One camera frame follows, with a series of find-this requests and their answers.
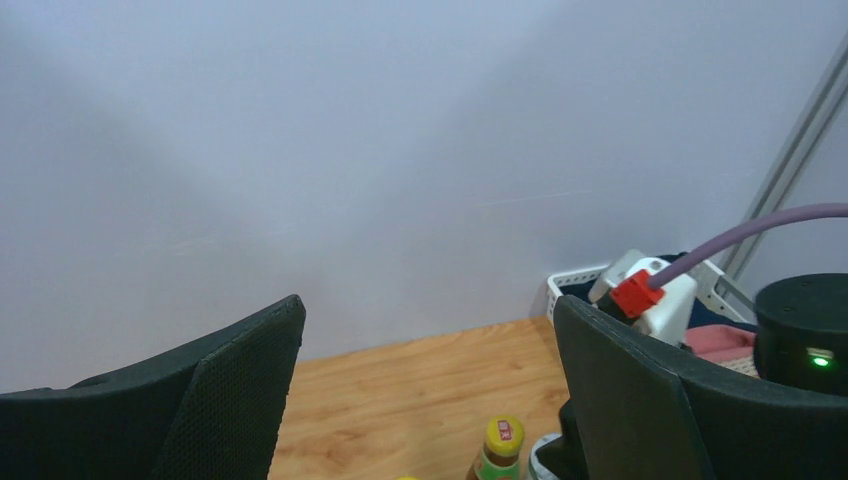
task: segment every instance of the wooden surface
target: wooden surface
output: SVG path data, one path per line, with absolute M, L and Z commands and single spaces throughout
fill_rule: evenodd
M 489 417 L 525 423 L 526 457 L 567 397 L 544 317 L 303 362 L 269 478 L 460 480 Z

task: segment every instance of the cable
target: cable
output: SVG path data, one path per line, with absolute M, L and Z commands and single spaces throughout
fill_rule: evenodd
M 780 210 L 764 217 L 756 218 L 713 237 L 703 245 L 677 259 L 668 267 L 660 270 L 648 279 L 653 290 L 662 288 L 668 282 L 688 272 L 695 265 L 712 257 L 725 248 L 766 230 L 790 223 L 806 222 L 819 218 L 848 217 L 848 203 L 816 203 L 803 207 Z

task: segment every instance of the yellow bottle cap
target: yellow bottle cap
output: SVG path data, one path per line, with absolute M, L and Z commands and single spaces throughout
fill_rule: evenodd
M 524 443 L 524 425 L 512 415 L 498 415 L 486 427 L 486 446 L 496 455 L 518 455 Z

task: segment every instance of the bottle label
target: bottle label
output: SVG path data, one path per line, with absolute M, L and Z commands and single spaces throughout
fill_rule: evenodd
M 500 467 L 492 463 L 482 450 L 474 462 L 474 473 L 480 480 L 521 480 L 521 466 L 518 462 Z

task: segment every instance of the white panel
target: white panel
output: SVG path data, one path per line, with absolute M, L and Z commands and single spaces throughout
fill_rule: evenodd
M 0 389 L 291 292 L 303 358 L 541 315 L 553 272 L 741 218 L 846 24 L 836 0 L 0 1 Z
M 848 201 L 848 113 L 841 109 L 783 208 Z M 742 271 L 739 284 L 753 296 L 771 282 L 821 272 L 848 272 L 848 221 L 815 220 L 770 231 Z

